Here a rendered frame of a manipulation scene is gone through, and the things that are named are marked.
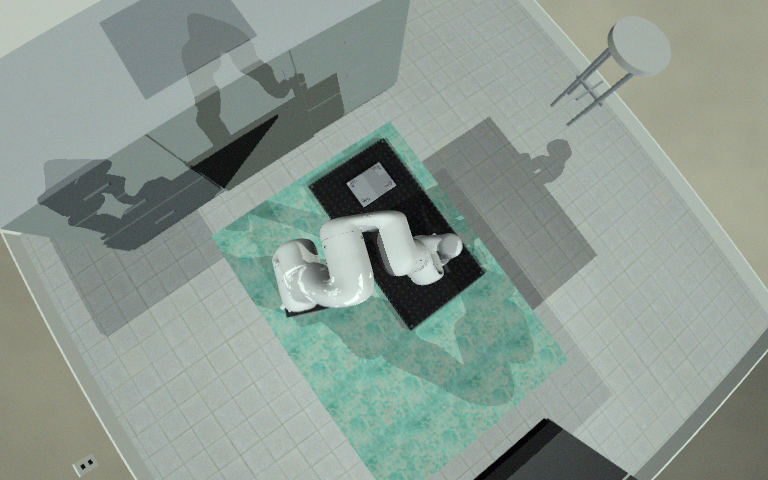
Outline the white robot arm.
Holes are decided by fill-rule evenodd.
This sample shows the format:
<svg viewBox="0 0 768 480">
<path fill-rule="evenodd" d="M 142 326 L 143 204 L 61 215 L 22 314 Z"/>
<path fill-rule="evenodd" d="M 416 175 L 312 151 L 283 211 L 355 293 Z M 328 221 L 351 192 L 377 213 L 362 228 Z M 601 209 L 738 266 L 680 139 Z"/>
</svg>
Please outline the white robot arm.
<svg viewBox="0 0 768 480">
<path fill-rule="evenodd" d="M 418 285 L 439 280 L 444 274 L 441 262 L 458 256 L 467 241 L 460 231 L 412 237 L 406 216 L 395 210 L 331 219 L 320 229 L 328 267 L 321 264 L 309 239 L 288 241 L 273 255 L 282 300 L 279 307 L 300 312 L 317 304 L 339 308 L 367 300 L 374 289 L 374 275 L 362 232 L 371 232 L 388 274 L 407 274 Z"/>
</svg>

